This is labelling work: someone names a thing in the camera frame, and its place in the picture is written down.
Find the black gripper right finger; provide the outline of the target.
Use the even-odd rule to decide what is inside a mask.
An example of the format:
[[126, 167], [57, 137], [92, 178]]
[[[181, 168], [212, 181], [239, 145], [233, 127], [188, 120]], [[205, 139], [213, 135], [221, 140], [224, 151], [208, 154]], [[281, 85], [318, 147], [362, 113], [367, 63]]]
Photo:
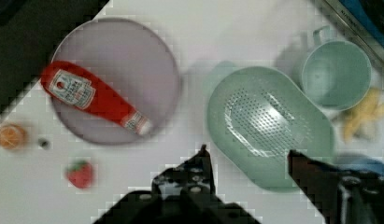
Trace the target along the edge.
[[292, 150], [288, 173], [326, 224], [384, 224], [384, 173], [377, 165], [343, 169]]

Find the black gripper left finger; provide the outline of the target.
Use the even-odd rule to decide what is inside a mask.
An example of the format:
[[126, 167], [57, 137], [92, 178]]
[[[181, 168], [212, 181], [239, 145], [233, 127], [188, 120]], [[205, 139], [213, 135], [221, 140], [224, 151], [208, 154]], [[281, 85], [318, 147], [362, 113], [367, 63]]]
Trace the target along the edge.
[[203, 186], [210, 193], [216, 192], [212, 163], [206, 144], [191, 158], [177, 167], [165, 169], [152, 179], [152, 192], [163, 200], [177, 197], [185, 187]]

